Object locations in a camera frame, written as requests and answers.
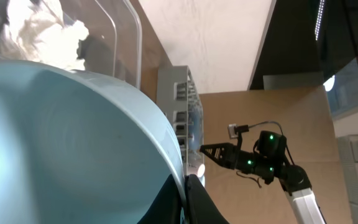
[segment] brown wall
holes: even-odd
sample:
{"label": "brown wall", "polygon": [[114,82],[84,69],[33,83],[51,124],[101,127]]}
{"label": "brown wall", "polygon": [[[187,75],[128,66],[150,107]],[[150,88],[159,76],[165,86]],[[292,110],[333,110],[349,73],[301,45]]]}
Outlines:
{"label": "brown wall", "polygon": [[[307,172],[327,223],[351,223],[333,122],[323,88],[242,91],[201,95],[204,143],[229,142],[228,124],[278,121],[295,163]],[[243,134],[242,150],[251,151],[261,130]],[[206,190],[230,223],[296,223],[278,180],[270,185],[243,179],[206,158]]]}

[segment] clear plastic bin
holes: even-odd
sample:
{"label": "clear plastic bin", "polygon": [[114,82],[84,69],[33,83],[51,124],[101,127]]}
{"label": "clear plastic bin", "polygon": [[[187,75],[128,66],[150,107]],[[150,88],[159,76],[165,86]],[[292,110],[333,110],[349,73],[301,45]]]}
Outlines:
{"label": "clear plastic bin", "polygon": [[68,17],[85,23],[89,37],[80,57],[91,72],[140,88],[142,26],[129,0],[60,0]]}

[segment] wooden table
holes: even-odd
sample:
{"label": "wooden table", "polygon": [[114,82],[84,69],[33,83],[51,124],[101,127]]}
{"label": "wooden table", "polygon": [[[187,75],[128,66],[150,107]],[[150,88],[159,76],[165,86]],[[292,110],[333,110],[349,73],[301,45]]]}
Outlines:
{"label": "wooden table", "polygon": [[138,0],[131,0],[142,24],[142,77],[140,90],[155,102],[157,99],[157,75],[160,67],[172,66]]}

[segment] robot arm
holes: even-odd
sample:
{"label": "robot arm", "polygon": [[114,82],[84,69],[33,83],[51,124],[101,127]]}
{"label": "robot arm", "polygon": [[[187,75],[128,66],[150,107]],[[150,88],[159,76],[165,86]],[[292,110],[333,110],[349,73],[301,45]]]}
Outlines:
{"label": "robot arm", "polygon": [[243,174],[255,174],[262,178],[265,184],[273,182],[275,177],[278,178],[298,223],[326,223],[305,170],[294,165],[290,154],[288,155],[292,164],[285,155],[285,149],[288,147],[284,135],[262,131],[253,152],[241,150],[242,133],[248,132],[251,127],[253,126],[231,124],[228,127],[229,137],[237,139],[236,146],[231,143],[203,145],[200,152],[221,167],[239,170]]}

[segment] crumpled white cloth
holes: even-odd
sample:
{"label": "crumpled white cloth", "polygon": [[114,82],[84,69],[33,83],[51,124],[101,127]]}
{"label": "crumpled white cloth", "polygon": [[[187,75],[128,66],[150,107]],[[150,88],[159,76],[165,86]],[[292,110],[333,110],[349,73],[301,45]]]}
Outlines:
{"label": "crumpled white cloth", "polygon": [[72,26],[63,23],[59,0],[43,0],[34,5],[29,0],[10,0],[9,25],[0,36],[0,54],[9,59],[30,60],[65,70],[85,70],[77,59],[80,40],[89,35],[81,21]]}

